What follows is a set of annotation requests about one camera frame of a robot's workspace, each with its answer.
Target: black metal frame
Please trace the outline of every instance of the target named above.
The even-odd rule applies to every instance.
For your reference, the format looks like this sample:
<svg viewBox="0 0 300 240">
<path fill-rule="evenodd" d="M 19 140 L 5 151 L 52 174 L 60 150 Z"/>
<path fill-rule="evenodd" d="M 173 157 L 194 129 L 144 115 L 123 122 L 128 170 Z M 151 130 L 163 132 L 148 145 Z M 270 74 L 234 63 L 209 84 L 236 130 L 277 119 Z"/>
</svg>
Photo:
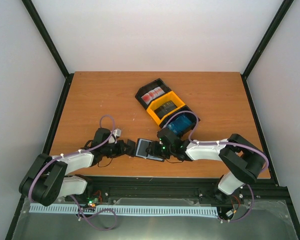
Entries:
<svg viewBox="0 0 300 240">
<path fill-rule="evenodd" d="M 300 239 L 300 224 L 292 204 L 289 191 L 286 187 L 279 186 L 279 182 L 276 176 L 276 172 L 274 169 L 274 165 L 271 161 L 269 150 L 267 147 L 267 143 L 259 122 L 259 118 L 254 106 L 254 102 L 249 90 L 249 86 L 247 83 L 248 76 L 252 72 L 254 66 L 259 60 L 261 54 L 265 50 L 267 44 L 270 39 L 274 35 L 276 29 L 280 25 L 282 19 L 287 13 L 288 9 L 292 5 L 294 0 L 283 0 L 280 8 L 278 9 L 276 15 L 274 16 L 270 26 L 265 32 L 260 44 L 258 45 L 255 53 L 253 54 L 250 62 L 248 63 L 246 69 L 241 75 L 242 83 L 247 95 L 247 99 L 251 108 L 251 112 L 254 118 L 254 122 L 257 128 L 257 132 L 260 138 L 260 142 L 263 148 L 264 153 L 267 155 L 269 159 L 269 171 L 271 175 L 271 179 L 258 179 L 257 183 L 255 183 L 252 187 L 254 194 L 259 195 L 262 199 L 275 199 L 275 200 L 285 200 L 287 203 L 288 210 L 290 212 L 291 219 L 293 221 L 294 228 L 296 230 L 297 236 Z M 62 93 L 56 107 L 56 111 L 52 120 L 52 124 L 44 145 L 43 152 L 46 154 L 50 153 L 50 149 L 52 147 L 58 124 L 62 115 L 62 111 L 64 105 L 66 103 L 66 99 L 69 93 L 69 89 L 72 83 L 72 79 L 74 74 L 69 74 L 63 60 L 61 59 L 51 37 L 47 29 L 45 28 L 35 6 L 33 5 L 31 0 L 22 0 L 24 6 L 28 10 L 34 24 L 38 28 L 42 38 L 44 39 L 47 47 L 49 48 L 51 54 L 53 55 L 57 65 L 59 66 L 62 74 L 65 77 L 64 86 L 62 89 Z M 93 183 L 100 186 L 100 189 L 105 189 L 108 192 L 108 197 L 122 198 L 122 197 L 130 197 L 130 198 L 165 198 L 173 196 L 174 198 L 193 198 L 200 201 L 199 192 L 201 190 L 204 191 L 205 188 L 211 188 L 211 185 L 215 185 L 218 181 L 217 178 L 160 178 L 160 177 L 89 177 L 93 180 Z M 250 191 L 247 189 L 241 190 L 244 198 L 249 199 L 251 197 Z M 20 215 L 20 211 L 22 205 L 24 203 L 24 197 L 22 196 L 14 217 L 12 219 L 9 231 L 6 236 L 6 240 L 11 240 L 13 237 L 13 233 L 15 227 L 18 222 L 18 218 Z M 217 202 L 211 203 L 214 206 L 220 206 Z"/>
</svg>

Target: white slotted strip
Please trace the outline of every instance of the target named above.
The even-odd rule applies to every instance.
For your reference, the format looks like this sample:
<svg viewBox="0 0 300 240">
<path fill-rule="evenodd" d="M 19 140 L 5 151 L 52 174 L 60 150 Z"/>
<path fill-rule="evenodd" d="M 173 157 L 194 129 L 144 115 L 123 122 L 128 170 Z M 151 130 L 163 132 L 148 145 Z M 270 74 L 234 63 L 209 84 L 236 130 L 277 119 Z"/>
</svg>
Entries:
<svg viewBox="0 0 300 240">
<path fill-rule="evenodd" d="M 95 212 L 112 209 L 118 216 L 187 216 L 187 217 L 205 217 L 216 218 L 218 216 L 217 208 L 211 206 L 121 206 L 121 205 L 99 205 L 95 210 L 88 209 L 83 212 L 93 214 Z M 76 214 L 78 206 L 75 204 L 51 204 L 43 206 L 40 203 L 31 203 L 29 213 L 46 214 Z M 112 215 L 110 211 L 104 211 L 100 215 Z"/>
</svg>

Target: gray floor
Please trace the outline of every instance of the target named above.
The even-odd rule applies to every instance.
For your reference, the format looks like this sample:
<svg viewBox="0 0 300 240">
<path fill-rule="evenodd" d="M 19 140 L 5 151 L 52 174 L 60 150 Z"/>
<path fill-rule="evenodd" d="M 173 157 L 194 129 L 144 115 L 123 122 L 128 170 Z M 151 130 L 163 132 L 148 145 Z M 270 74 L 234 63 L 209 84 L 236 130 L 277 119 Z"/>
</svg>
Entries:
<svg viewBox="0 0 300 240">
<path fill-rule="evenodd" d="M 27 213 L 22 210 L 14 240 L 297 240 L 288 209 L 281 201 L 257 202 L 251 214 L 237 223 L 203 217 L 119 216 L 110 231 L 97 231 L 73 214 Z M 243 206 L 237 216 L 246 211 Z M 91 221 L 111 226 L 112 216 Z"/>
</svg>

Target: white wall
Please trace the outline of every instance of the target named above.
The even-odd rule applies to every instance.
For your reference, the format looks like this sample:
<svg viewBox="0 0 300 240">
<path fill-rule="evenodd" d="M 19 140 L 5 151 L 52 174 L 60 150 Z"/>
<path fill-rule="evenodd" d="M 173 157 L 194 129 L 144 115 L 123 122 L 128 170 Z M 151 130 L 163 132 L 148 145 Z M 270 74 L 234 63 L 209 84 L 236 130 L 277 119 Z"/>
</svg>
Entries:
<svg viewBox="0 0 300 240">
<path fill-rule="evenodd" d="M 64 78 L 20 0 L 0 0 L 0 240 L 42 152 Z"/>
<path fill-rule="evenodd" d="M 248 78 L 274 168 L 300 221 L 300 0 Z"/>
<path fill-rule="evenodd" d="M 242 72 L 281 2 L 33 0 L 70 72 Z"/>
</svg>

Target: brown tabletop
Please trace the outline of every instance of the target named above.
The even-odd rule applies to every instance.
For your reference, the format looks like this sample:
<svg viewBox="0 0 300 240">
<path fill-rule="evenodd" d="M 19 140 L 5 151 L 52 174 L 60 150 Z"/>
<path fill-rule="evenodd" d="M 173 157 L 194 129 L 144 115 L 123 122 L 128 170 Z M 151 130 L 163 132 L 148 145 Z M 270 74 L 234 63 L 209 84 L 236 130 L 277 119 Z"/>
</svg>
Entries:
<svg viewBox="0 0 300 240">
<path fill-rule="evenodd" d="M 51 155 L 69 153 L 93 139 L 99 119 L 112 115 L 123 140 L 157 140 L 160 129 L 135 99 L 138 89 L 161 78 L 201 119 L 193 138 L 221 140 L 237 133 L 262 149 L 239 72 L 76 72 L 53 141 Z M 104 119 L 103 127 L 111 129 Z M 89 176 L 220 178 L 221 161 L 172 164 L 123 155 L 76 171 Z M 270 178 L 269 171 L 260 178 Z"/>
</svg>

